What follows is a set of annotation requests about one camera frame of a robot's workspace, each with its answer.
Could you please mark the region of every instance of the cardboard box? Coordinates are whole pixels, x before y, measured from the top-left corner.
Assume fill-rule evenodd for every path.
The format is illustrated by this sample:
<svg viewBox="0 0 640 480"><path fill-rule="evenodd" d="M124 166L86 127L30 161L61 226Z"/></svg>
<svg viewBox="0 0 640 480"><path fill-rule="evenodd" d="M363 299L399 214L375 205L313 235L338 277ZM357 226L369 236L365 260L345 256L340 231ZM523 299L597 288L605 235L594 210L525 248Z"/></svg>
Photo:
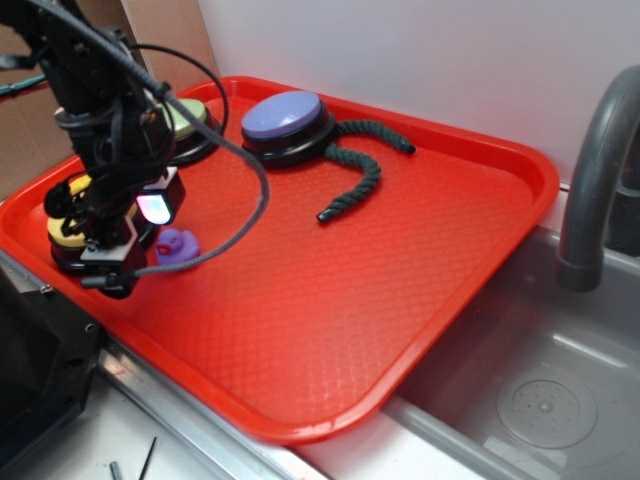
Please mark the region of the cardboard box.
<svg viewBox="0 0 640 480"><path fill-rule="evenodd" d="M196 0L77 0L96 27L116 25L132 41L156 43L197 58L218 73ZM22 38L0 25L0 53L28 54ZM174 91L207 77L192 65L160 53L141 55L156 78ZM35 75L39 69L0 72L0 85ZM0 200L73 154L67 134L53 120L58 105L49 89L0 102Z"/></svg>

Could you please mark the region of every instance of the white wall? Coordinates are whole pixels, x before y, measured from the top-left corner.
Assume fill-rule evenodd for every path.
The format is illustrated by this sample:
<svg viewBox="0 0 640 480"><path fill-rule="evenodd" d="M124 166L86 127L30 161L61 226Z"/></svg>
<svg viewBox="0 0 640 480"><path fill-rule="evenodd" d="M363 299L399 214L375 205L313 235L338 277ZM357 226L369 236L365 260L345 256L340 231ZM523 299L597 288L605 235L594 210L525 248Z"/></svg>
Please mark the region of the white wall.
<svg viewBox="0 0 640 480"><path fill-rule="evenodd" d="M640 63L638 0L199 0L220 72L537 148L572 175L591 115Z"/></svg>

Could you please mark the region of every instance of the small purple object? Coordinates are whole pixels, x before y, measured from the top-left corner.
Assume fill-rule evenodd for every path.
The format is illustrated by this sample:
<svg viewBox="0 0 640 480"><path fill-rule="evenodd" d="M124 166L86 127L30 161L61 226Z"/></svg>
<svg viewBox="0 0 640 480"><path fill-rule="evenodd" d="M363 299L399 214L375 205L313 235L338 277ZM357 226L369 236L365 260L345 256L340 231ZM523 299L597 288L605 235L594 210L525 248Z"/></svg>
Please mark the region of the small purple object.
<svg viewBox="0 0 640 480"><path fill-rule="evenodd" d="M189 230L168 228L158 236L156 257L160 265L175 265L200 255L200 243Z"/></svg>
<svg viewBox="0 0 640 480"><path fill-rule="evenodd" d="M244 134L255 140L278 138L309 125L322 110L313 92L285 92L263 100L242 119Z"/></svg>

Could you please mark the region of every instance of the large purple button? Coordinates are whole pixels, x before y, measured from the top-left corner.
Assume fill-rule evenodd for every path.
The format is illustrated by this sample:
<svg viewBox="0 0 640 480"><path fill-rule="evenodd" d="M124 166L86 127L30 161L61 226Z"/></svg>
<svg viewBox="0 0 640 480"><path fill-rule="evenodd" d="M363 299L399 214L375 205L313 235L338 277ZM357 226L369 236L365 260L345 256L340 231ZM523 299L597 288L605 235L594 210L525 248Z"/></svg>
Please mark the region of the large purple button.
<svg viewBox="0 0 640 480"><path fill-rule="evenodd" d="M309 125L321 110L320 98L313 92L279 93L249 110L242 129L256 140L283 137Z"/></svg>

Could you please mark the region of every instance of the purple toy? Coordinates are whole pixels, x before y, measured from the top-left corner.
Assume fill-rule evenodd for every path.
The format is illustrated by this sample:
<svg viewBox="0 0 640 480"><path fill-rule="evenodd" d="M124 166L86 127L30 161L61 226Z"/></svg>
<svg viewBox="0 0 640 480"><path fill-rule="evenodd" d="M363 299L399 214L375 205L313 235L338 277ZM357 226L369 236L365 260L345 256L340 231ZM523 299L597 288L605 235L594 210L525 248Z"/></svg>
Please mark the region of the purple toy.
<svg viewBox="0 0 640 480"><path fill-rule="evenodd" d="M189 230L168 228L158 236L156 257L160 265L186 262L200 255L198 239Z"/></svg>

